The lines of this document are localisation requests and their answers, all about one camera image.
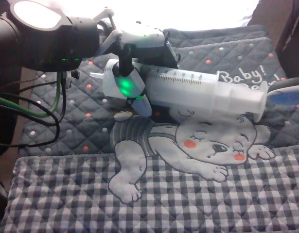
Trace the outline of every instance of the gray quilted fabric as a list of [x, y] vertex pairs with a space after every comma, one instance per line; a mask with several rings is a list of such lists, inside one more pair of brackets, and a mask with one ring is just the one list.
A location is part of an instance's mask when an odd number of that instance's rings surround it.
[[[169, 41], [181, 54], [180, 69], [205, 73], [219, 70], [221, 81], [251, 88], [258, 87], [262, 80], [270, 86], [285, 78], [261, 26], [170, 32]], [[299, 232], [299, 106], [267, 103], [257, 126], [247, 120], [250, 115], [239, 117], [255, 133], [253, 141], [270, 130], [267, 142], [251, 142], [255, 144], [250, 144], [246, 152], [250, 158], [245, 157], [244, 164], [215, 167], [209, 163], [204, 169], [211, 167], [214, 173], [205, 178], [208, 174], [202, 171], [200, 175], [175, 169], [176, 163], [166, 162], [163, 152], [152, 151], [146, 157], [145, 169], [141, 160], [139, 167], [133, 167], [137, 168], [133, 172], [142, 172], [138, 180], [129, 183], [135, 189], [128, 197], [133, 201], [125, 201], [121, 190], [114, 192], [116, 187], [110, 187], [110, 181], [120, 177], [119, 172], [129, 163], [123, 163], [121, 154], [114, 154], [115, 145], [110, 139], [116, 143], [124, 135], [134, 142], [146, 139], [138, 137], [141, 130], [137, 117], [116, 123], [118, 112], [132, 110], [125, 101], [105, 97], [101, 81], [88, 76], [90, 72], [103, 72], [107, 60], [114, 57], [106, 55], [81, 63], [81, 78], [67, 90], [67, 113], [56, 143], [19, 151], [21, 158], [14, 169], [1, 232]], [[48, 73], [36, 83], [54, 79], [55, 74]], [[31, 95], [46, 107], [54, 97], [54, 85], [36, 88]], [[152, 122], [144, 126], [152, 136], [149, 141], [156, 142], [159, 130], [167, 135], [164, 141], [176, 137], [179, 122], [167, 113], [154, 107]], [[22, 142], [42, 142], [53, 138], [54, 133], [54, 127], [28, 121]], [[189, 142], [188, 147], [196, 146]], [[152, 145], [144, 142], [142, 149]], [[236, 160], [244, 156], [240, 153]]]

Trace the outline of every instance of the bear's leg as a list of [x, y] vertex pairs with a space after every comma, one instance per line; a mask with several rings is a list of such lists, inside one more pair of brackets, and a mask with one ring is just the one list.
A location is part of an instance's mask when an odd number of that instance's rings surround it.
[[122, 141], [115, 147], [121, 170], [108, 184], [109, 190], [124, 204], [141, 198], [136, 183], [146, 170], [146, 158], [141, 146], [134, 141]]

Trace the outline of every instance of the green cable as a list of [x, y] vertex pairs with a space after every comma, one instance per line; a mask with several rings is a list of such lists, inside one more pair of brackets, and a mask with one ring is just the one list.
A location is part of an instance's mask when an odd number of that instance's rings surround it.
[[[60, 100], [60, 95], [61, 95], [61, 73], [58, 72], [56, 75], [56, 96], [55, 96], [55, 101], [51, 109], [49, 110], [50, 112], [54, 112], [58, 106], [59, 100]], [[16, 103], [13, 103], [11, 101], [5, 100], [4, 98], [0, 97], [0, 105], [4, 105], [6, 107], [16, 109], [22, 113], [28, 114], [32, 117], [38, 117], [38, 118], [45, 118], [48, 117], [49, 115], [47, 113], [36, 113], [32, 110], [29, 110], [27, 108], [24, 108]]]

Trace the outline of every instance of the sleeping bear applique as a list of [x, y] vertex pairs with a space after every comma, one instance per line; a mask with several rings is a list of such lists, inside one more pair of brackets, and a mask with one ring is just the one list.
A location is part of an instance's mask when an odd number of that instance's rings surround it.
[[121, 169], [108, 182], [108, 189], [122, 203], [141, 198], [138, 181], [147, 169], [149, 156], [158, 156], [174, 170], [216, 182], [227, 179], [228, 165], [244, 164], [248, 157], [275, 157], [262, 145], [269, 140], [269, 128], [254, 126], [243, 115], [210, 119], [193, 117], [190, 111], [170, 111], [170, 115], [179, 124], [156, 124], [130, 112], [114, 116], [110, 142]]

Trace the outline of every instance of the bear's tail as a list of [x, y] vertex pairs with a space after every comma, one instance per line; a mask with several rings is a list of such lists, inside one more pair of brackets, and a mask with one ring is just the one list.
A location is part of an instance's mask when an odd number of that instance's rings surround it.
[[126, 121], [129, 120], [132, 117], [132, 113], [131, 112], [118, 112], [115, 114], [114, 119], [116, 122], [122, 122], [122, 121]]

